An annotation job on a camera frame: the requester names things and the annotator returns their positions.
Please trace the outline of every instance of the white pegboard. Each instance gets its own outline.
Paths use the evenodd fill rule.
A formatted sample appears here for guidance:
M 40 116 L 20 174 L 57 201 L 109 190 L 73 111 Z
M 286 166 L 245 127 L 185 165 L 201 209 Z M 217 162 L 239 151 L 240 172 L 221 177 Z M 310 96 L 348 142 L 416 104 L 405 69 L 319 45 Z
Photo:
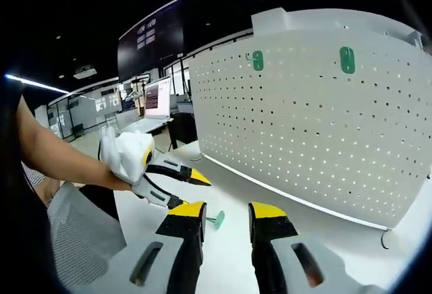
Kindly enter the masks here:
M 341 47 L 354 51 L 353 74 L 341 69 Z M 254 51 L 262 71 L 246 59 Z M 201 151 L 313 204 L 394 227 L 432 162 L 431 72 L 432 58 L 408 43 L 353 30 L 289 31 L 197 55 Z

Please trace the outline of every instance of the window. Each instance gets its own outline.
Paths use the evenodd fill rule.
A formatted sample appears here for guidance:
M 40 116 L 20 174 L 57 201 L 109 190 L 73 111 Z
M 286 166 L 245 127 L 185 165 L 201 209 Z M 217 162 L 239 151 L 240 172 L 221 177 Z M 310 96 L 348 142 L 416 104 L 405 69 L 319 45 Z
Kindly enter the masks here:
M 120 104 L 119 95 L 118 94 L 112 94 L 108 96 L 109 99 L 109 105 L 112 107 L 116 107 Z
M 182 70 L 182 66 L 180 65 L 180 62 L 176 63 L 176 64 L 173 66 L 173 70 L 174 70 L 174 73 L 176 73 L 177 71 Z
M 96 107 L 96 111 L 99 112 L 107 107 L 107 101 L 105 100 L 105 97 L 98 98 L 95 100 L 94 105 Z
M 171 76 L 173 77 L 173 71 L 171 67 L 168 67 L 167 69 L 165 69 L 165 76 Z M 174 82 L 171 80 L 171 94 L 175 94 L 174 93 Z
M 60 124 L 65 126 L 65 116 L 63 114 L 59 115 Z
M 183 79 L 182 79 L 182 71 L 175 71 L 174 72 L 174 86 L 175 86 L 175 93 L 179 94 L 179 95 L 183 95 L 184 94 L 184 89 L 183 89 Z
M 183 68 L 189 68 L 189 58 L 183 59 Z
M 189 68 L 187 68 L 187 69 L 184 70 L 184 81 L 186 83 L 186 88 L 189 88 L 189 83 L 188 83 L 189 80 L 190 80 L 190 78 L 189 78 Z

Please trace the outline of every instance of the gray mesh fabric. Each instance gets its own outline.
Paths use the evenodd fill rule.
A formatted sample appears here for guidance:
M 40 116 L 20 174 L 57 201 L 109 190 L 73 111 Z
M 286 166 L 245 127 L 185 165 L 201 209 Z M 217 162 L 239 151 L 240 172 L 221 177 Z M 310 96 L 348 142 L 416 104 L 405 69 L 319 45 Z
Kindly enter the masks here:
M 126 246 L 120 224 L 71 183 L 57 192 L 48 216 L 57 274 L 69 289 L 105 274 L 109 259 Z
M 22 163 L 22 168 L 24 169 L 24 172 L 26 173 L 27 178 L 31 183 L 31 186 L 38 185 L 46 177 L 42 173 L 39 173 L 38 171 L 35 171 L 34 169 L 28 168 L 26 166 L 26 164 L 24 164 L 24 163 Z

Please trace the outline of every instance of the desk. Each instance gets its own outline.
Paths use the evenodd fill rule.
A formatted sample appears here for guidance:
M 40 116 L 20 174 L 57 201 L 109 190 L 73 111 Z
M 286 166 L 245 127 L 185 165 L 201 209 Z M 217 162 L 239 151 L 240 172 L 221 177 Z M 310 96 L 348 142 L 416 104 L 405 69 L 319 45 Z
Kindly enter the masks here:
M 234 173 L 200 157 L 198 142 L 193 142 L 169 154 L 185 165 L 197 168 L 212 182 L 212 187 L 189 185 L 164 176 L 149 174 L 150 178 L 169 192 L 189 201 L 207 202 L 207 216 L 223 210 L 225 220 L 219 230 L 207 222 L 202 250 L 204 262 L 196 286 L 196 293 L 259 293 L 249 242 L 248 203 L 259 201 L 284 210 L 301 235 L 313 236 L 341 256 L 346 272 L 362 284 L 376 284 L 388 289 L 420 245 L 432 219 L 428 203 L 414 203 L 397 228 L 392 231 L 398 243 L 384 250 L 381 246 L 383 231 L 358 225 L 294 202 L 254 184 Z M 431 198 L 432 183 L 424 185 L 418 197 Z M 142 226 L 156 231 L 167 210 L 130 192 L 115 192 L 119 220 L 126 243 L 140 234 Z M 412 218 L 424 218 L 421 225 L 413 225 Z M 420 234 L 416 239 L 413 233 Z
M 164 119 L 164 120 L 156 120 L 156 119 L 141 119 L 140 121 L 133 122 L 123 129 L 121 132 L 135 132 L 139 131 L 142 134 L 149 134 L 152 131 L 155 131 L 161 127 L 164 127 L 168 124 L 168 122 L 172 121 L 172 119 Z

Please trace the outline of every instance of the black cable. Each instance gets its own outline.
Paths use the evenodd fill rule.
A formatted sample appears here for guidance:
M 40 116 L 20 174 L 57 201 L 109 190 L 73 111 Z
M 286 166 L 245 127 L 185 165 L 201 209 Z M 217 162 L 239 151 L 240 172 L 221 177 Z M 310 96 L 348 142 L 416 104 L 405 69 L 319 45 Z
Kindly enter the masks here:
M 390 249 L 389 247 L 385 247 L 384 246 L 384 235 L 388 232 L 388 231 L 390 231 L 390 229 L 387 229 L 387 230 L 385 230 L 384 232 L 383 232 L 383 234 L 381 235 L 381 246 L 385 249 L 385 250 L 388 250 L 388 249 Z

